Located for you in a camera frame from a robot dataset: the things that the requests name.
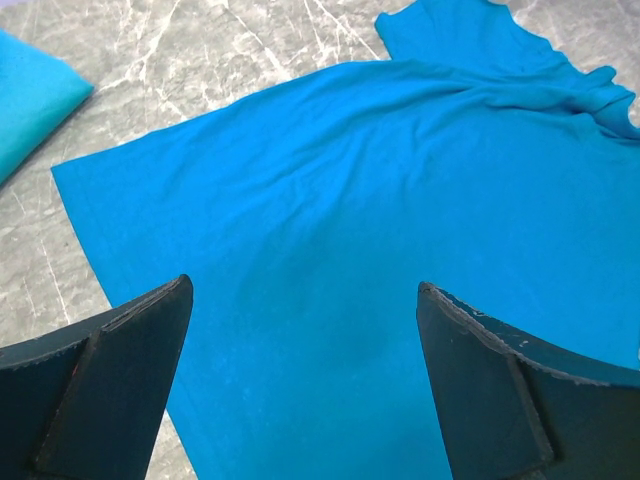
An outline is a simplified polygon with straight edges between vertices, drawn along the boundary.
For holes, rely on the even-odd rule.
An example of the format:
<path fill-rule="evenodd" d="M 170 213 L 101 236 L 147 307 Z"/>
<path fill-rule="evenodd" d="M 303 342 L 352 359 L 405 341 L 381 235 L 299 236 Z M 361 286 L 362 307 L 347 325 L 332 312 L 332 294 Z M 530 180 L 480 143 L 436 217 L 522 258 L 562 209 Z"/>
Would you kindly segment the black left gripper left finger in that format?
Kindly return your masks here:
<path fill-rule="evenodd" d="M 181 275 L 2 348 L 2 478 L 144 478 L 192 305 Z"/>

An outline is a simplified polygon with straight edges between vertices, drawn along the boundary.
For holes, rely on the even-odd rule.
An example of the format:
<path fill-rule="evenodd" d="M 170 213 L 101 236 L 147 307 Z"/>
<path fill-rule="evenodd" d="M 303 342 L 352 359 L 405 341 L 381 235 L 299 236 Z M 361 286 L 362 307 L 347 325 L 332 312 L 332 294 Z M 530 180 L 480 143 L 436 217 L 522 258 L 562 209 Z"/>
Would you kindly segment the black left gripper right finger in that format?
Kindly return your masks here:
<path fill-rule="evenodd" d="M 453 478 L 638 478 L 638 371 L 548 343 L 427 282 L 416 318 Z"/>

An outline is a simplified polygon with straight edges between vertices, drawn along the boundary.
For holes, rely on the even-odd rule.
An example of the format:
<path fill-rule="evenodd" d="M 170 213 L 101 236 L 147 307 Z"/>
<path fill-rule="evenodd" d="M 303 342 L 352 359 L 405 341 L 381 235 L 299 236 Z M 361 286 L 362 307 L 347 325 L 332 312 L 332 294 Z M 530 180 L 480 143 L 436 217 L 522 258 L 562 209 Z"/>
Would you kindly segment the blue polo t-shirt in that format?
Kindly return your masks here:
<path fill-rule="evenodd" d="M 181 274 L 168 410 L 201 479 L 447 479 L 420 282 L 639 364 L 634 96 L 488 1 L 376 22 L 343 63 L 56 166 L 121 304 Z"/>

